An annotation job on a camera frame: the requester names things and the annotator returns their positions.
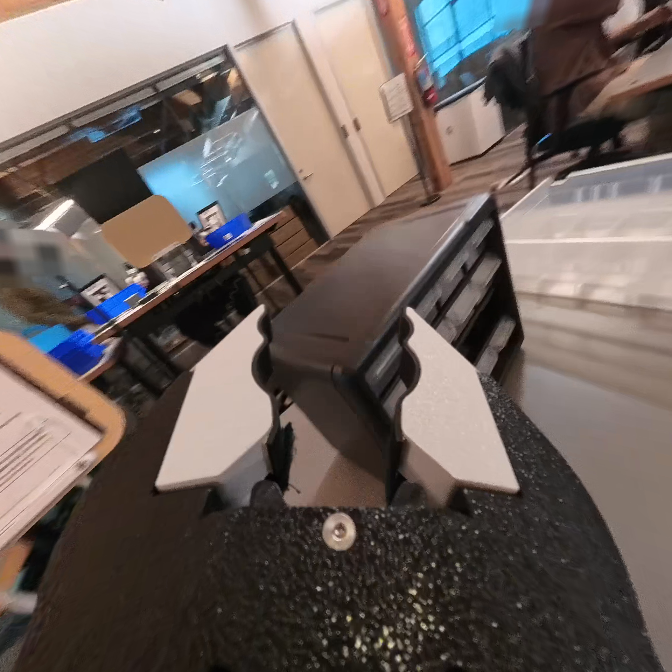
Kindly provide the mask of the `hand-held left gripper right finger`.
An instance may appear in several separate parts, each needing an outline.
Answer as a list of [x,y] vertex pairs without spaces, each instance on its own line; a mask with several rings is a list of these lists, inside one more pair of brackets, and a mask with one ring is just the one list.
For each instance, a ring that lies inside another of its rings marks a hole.
[[386,457],[389,506],[445,508],[464,490],[520,495],[475,367],[409,307],[399,344],[404,388]]

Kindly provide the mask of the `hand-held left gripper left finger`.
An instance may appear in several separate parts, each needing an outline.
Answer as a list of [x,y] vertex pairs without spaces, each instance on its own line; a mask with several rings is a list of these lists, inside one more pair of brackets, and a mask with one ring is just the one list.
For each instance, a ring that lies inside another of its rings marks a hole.
[[271,473],[268,443],[280,427],[271,341],[270,316],[259,305],[193,369],[158,492],[214,488],[221,497],[249,497]]

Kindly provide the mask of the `rows of clear cabinet drawers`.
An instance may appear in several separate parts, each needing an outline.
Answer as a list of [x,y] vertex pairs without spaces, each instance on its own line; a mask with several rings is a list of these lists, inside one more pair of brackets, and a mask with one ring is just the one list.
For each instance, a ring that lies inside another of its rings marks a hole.
[[360,397],[392,416],[400,377],[400,315],[412,308],[480,374],[504,382],[524,330],[496,210],[449,223],[440,213],[388,223],[362,239],[368,303],[374,319],[358,357]]

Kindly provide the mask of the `black drawer cabinet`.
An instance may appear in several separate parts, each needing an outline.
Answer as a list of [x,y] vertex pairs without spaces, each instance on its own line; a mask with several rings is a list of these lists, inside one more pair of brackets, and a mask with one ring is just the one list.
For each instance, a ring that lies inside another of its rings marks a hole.
[[505,381],[524,332],[494,196],[385,223],[273,319],[275,382],[341,452],[389,442],[406,308]]

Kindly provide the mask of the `large clear plastic bin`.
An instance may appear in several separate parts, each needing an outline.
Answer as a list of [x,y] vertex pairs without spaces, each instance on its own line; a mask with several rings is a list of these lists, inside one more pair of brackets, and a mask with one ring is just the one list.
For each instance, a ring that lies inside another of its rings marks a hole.
[[500,216],[517,292],[671,312],[671,154],[548,178]]

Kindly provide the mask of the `white recycling cabinet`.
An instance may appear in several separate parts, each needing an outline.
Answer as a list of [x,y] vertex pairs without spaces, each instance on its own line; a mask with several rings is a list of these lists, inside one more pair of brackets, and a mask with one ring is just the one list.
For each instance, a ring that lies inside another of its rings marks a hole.
[[500,105],[486,100],[484,82],[482,78],[434,107],[449,164],[484,155],[506,135]]

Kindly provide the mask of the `blue plastic bin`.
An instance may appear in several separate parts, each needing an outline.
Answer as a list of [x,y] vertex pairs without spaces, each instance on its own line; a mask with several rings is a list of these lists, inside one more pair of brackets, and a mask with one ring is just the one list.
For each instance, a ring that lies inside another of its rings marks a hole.
[[23,330],[22,335],[35,348],[49,354],[52,350],[68,340],[72,335],[72,331],[63,324],[56,324],[51,327],[35,325]]
[[123,313],[135,307],[141,299],[145,298],[147,290],[144,286],[131,283],[123,290],[104,300],[101,304],[93,307],[85,313],[87,319],[98,325],[106,324],[118,318]]
[[104,354],[105,346],[95,343],[93,334],[85,330],[72,332],[48,352],[50,357],[78,376],[95,368]]
[[206,235],[205,242],[211,248],[222,249],[244,237],[250,229],[248,214],[241,213]]

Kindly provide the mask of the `brown wooden desk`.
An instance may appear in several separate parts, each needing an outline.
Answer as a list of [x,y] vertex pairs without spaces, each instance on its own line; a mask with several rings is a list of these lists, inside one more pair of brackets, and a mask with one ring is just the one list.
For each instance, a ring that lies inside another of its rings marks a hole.
[[122,338],[144,349],[150,358],[168,371],[169,376],[175,378],[182,368],[155,341],[154,336],[173,324],[181,311],[193,305],[206,292],[236,274],[246,273],[257,285],[258,293],[264,293],[273,282],[282,278],[294,296],[299,296],[303,288],[272,238],[276,230],[273,215],[256,222],[244,237],[233,244],[207,254],[185,273],[151,290],[131,310],[101,325],[93,333],[94,342],[105,344],[112,338]]

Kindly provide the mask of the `instruction sheet board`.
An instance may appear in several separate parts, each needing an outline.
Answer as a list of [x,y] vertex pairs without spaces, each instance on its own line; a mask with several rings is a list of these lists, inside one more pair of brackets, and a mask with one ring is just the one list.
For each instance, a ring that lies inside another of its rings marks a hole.
[[122,440],[126,416],[24,338],[1,332],[1,551]]

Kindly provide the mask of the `white door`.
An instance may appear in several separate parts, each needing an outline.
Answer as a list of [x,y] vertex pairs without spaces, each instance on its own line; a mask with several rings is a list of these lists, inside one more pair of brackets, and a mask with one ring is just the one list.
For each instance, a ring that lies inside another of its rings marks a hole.
[[334,1],[316,13],[316,27],[382,196],[412,180],[417,165],[403,121],[389,121],[381,87],[389,68],[367,1]]
[[237,63],[329,239],[370,203],[295,23],[240,43]]

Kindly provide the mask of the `black office chair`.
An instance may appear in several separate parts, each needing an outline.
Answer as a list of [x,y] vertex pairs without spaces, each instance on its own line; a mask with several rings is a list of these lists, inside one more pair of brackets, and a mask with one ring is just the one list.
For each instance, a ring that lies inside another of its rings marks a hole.
[[528,38],[520,41],[525,47],[527,75],[527,105],[519,111],[524,114],[525,120],[524,162],[516,173],[499,184],[499,189],[514,184],[525,175],[528,176],[529,187],[533,188],[537,165],[557,155],[587,148],[589,156],[595,156],[605,142],[611,142],[612,147],[619,150],[622,147],[620,134],[626,124],[612,114],[590,116],[585,113],[588,96],[592,95],[591,102],[597,97],[597,84],[593,80],[601,83],[603,77],[600,72],[590,73],[551,93],[542,94]]

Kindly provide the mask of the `white sign on stand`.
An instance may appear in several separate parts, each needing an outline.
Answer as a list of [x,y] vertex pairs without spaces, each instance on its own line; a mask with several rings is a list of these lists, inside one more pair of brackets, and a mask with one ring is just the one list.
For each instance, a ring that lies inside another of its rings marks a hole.
[[418,136],[411,122],[410,115],[414,110],[414,105],[405,74],[400,73],[392,79],[387,80],[379,88],[379,93],[388,121],[390,123],[400,121],[405,128],[424,191],[425,197],[421,206],[431,206],[440,199],[440,194],[433,189],[432,183],[427,176]]

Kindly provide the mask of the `red fire extinguisher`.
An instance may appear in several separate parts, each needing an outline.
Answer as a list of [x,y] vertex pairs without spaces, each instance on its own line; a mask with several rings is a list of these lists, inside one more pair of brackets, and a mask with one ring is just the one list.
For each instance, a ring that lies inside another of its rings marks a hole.
[[423,55],[414,68],[416,84],[426,108],[433,109],[438,100],[435,81],[432,71],[427,63],[426,55]]

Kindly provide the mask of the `dark jacket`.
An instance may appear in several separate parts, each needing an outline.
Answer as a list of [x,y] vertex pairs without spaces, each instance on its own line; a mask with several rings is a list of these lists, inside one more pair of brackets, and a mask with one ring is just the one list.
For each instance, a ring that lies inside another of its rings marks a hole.
[[527,105],[525,47],[522,41],[498,46],[486,66],[484,101],[522,111]]

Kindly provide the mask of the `wooden support post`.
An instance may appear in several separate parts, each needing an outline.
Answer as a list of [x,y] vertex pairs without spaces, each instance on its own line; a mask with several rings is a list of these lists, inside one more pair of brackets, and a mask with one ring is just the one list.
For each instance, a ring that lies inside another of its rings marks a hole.
[[408,122],[415,141],[423,184],[435,200],[452,183],[449,162],[441,144],[433,111],[434,95],[427,95],[418,79],[424,68],[411,18],[404,1],[374,1],[382,36],[395,72],[407,81],[412,101]]

